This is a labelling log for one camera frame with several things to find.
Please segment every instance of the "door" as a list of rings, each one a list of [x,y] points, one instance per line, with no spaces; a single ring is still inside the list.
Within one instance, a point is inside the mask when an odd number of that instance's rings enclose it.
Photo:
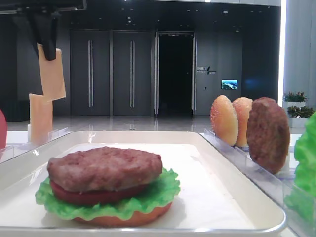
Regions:
[[[71,31],[72,115],[110,114],[110,33]]]
[[[159,36],[159,116],[192,116],[193,34]]]
[[[113,115],[151,114],[151,33],[113,34]]]

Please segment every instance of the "potted plant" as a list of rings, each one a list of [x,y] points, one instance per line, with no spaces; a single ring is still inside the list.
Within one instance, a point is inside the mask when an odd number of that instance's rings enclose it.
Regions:
[[[310,116],[315,112],[313,108],[303,106],[301,108],[297,106],[291,106],[287,110],[289,114],[289,126],[293,128],[304,128],[305,123]]]
[[[304,92],[289,92],[284,94],[283,107],[285,111],[288,111],[288,108],[291,106],[296,106],[298,108],[306,105],[307,97]]]

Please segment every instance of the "bottom bun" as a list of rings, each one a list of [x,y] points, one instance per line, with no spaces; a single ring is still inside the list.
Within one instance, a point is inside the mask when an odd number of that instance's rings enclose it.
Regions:
[[[164,207],[156,207],[152,212],[147,214],[135,211],[129,220],[121,220],[118,217],[112,216],[96,217],[91,221],[86,221],[81,218],[75,218],[74,220],[81,223],[103,227],[137,227],[149,224],[158,217],[164,215],[170,209],[171,205],[172,202]]]

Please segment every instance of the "red object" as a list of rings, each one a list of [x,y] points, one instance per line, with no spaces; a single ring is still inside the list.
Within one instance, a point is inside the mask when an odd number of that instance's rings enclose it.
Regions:
[[[54,181],[50,181],[54,195],[61,201],[78,206],[94,206],[96,204],[117,203],[124,199],[132,198],[143,191],[147,186],[139,185],[121,191],[90,191],[85,193],[69,192],[64,190]]]
[[[6,125],[6,120],[5,120],[4,114],[0,110],[0,150],[5,148],[6,146],[7,131],[8,131],[8,127]]]

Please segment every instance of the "burger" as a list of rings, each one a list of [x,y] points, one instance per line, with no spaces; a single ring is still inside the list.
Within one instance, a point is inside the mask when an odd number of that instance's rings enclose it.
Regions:
[[[63,220],[136,227],[153,222],[180,192],[173,170],[161,156],[112,147],[51,158],[48,177],[35,194],[38,205]]]

